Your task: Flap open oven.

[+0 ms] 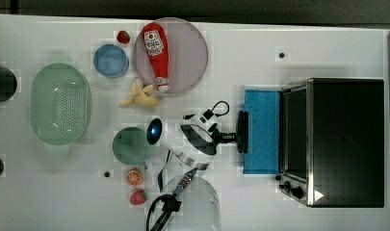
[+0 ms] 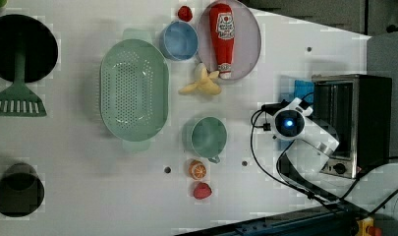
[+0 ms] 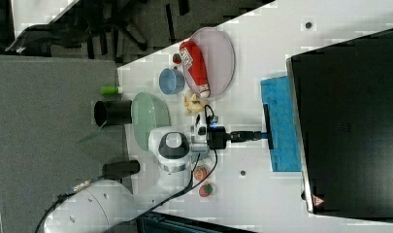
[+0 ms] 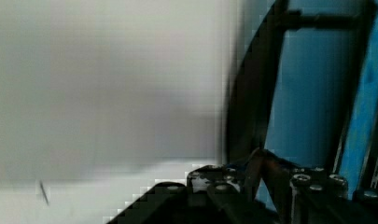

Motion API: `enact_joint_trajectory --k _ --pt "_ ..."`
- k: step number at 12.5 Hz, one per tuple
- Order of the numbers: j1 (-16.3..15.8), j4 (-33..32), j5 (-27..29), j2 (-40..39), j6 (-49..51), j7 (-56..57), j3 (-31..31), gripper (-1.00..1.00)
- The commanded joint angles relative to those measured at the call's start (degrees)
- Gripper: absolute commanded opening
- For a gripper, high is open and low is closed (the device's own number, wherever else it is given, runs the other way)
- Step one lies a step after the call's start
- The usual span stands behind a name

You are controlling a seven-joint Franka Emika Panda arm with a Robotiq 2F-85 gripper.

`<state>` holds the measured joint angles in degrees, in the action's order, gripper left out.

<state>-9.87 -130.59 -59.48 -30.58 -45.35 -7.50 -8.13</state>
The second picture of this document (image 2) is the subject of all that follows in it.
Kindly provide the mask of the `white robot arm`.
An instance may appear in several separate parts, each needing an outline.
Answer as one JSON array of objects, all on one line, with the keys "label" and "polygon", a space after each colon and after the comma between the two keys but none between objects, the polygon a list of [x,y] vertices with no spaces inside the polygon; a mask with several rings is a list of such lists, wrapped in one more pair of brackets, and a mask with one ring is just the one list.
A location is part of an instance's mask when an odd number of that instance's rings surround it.
[{"label": "white robot arm", "polygon": [[276,162],[277,173],[284,182],[310,199],[341,202],[341,197],[319,187],[320,180],[314,180],[339,141],[310,118],[310,105],[294,98],[291,102],[265,104],[261,111],[267,114],[265,130],[274,138],[290,142]]}]

